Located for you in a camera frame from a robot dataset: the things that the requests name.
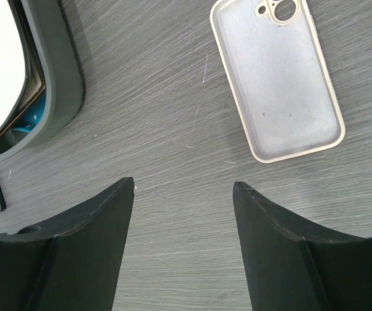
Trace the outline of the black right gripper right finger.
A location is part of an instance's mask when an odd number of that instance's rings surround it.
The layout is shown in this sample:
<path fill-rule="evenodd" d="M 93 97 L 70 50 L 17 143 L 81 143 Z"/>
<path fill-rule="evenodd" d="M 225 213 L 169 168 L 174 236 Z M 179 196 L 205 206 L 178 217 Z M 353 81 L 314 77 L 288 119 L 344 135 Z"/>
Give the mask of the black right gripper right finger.
<path fill-rule="evenodd" d="M 312 222 L 242 181 L 233 206 L 253 310 L 372 310 L 372 237 Z"/>

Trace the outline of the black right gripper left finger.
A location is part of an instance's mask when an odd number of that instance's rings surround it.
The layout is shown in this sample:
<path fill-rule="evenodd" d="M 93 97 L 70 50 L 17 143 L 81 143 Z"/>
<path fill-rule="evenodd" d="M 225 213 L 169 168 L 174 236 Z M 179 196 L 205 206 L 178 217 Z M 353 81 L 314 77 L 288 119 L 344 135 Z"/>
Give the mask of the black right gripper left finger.
<path fill-rule="evenodd" d="M 111 310 L 134 204 L 134 180 L 0 234 L 0 310 Z"/>

